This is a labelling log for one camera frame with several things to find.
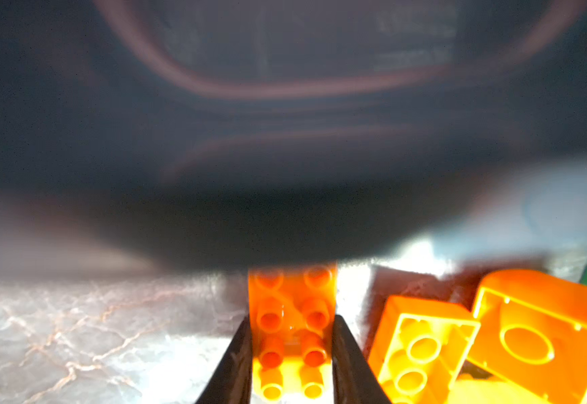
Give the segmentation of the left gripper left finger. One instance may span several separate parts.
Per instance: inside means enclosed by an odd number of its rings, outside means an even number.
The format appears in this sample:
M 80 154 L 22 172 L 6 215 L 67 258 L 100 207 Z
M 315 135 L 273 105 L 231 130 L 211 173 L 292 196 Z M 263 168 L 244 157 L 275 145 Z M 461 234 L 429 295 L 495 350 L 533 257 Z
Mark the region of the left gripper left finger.
M 251 388 L 252 336 L 250 318 L 246 316 L 195 403 L 249 404 Z

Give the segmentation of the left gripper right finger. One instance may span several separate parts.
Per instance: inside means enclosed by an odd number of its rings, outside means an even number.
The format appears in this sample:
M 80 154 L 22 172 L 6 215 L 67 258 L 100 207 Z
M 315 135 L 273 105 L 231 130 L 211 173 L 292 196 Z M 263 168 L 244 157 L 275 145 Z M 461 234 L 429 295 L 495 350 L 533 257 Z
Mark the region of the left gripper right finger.
M 332 377 L 335 404 L 390 404 L 340 315 L 332 328 Z

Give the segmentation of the orange 2x4 lego brick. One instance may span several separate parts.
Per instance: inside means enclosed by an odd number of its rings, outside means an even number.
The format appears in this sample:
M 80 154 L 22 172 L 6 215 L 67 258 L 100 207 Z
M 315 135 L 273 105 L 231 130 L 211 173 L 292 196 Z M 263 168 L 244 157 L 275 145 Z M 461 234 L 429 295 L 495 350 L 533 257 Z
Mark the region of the orange 2x4 lego brick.
M 337 263 L 253 269 L 248 302 L 254 393 L 266 403 L 328 397 Z

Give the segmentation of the orange small lego brick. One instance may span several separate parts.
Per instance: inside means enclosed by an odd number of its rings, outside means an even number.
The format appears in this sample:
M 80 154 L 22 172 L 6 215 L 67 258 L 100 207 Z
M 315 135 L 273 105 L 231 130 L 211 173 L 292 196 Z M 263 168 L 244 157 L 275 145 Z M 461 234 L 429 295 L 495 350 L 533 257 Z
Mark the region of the orange small lego brick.
M 549 403 L 587 403 L 587 286 L 535 270 L 485 276 L 469 362 Z

